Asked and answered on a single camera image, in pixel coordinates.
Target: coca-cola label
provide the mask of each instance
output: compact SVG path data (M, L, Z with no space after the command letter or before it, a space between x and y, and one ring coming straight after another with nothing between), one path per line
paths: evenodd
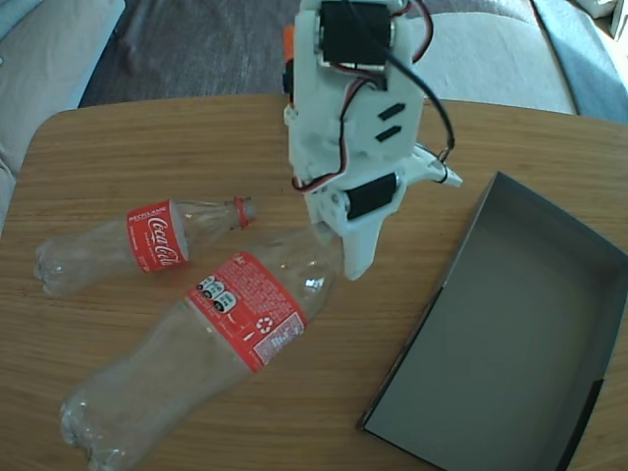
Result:
M177 242L170 208L170 201L164 201L135 209L127 215L131 251L144 273L186 261Z
M307 318L252 254L239 252L187 297L253 372L300 336Z

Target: dark gray fabric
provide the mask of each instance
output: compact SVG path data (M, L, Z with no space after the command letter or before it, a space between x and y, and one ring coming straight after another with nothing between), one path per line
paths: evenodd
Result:
M427 0L536 23L529 0ZM81 106L282 90L282 31L299 0L127 0Z
M569 2L534 0L581 115L628 123L628 93L596 26Z

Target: plastic bottle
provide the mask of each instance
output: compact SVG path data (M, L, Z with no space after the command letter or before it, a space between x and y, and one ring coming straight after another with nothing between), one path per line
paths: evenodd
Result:
M129 356L79 385L65 441L91 471L129 471L196 406L259 371L325 306L341 270L327 226L277 235L173 305Z
M74 294L105 279L180 265L256 217L249 199L216 204L164 201L130 211L81 235L62 235L36 250L35 277L51 296Z

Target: robotic arm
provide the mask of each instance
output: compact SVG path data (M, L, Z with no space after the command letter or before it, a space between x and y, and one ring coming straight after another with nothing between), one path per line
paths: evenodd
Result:
M382 224L410 185L462 184L445 158L416 142L423 91L365 40L363 26L411 68L416 45L403 10L401 0L361 0L350 9L345 0L302 0L289 38L293 186L312 223L342 237L350 280L373 264Z

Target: orange component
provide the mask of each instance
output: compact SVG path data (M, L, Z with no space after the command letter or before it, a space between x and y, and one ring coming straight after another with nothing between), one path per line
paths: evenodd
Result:
M294 59L294 25L284 28L284 64Z

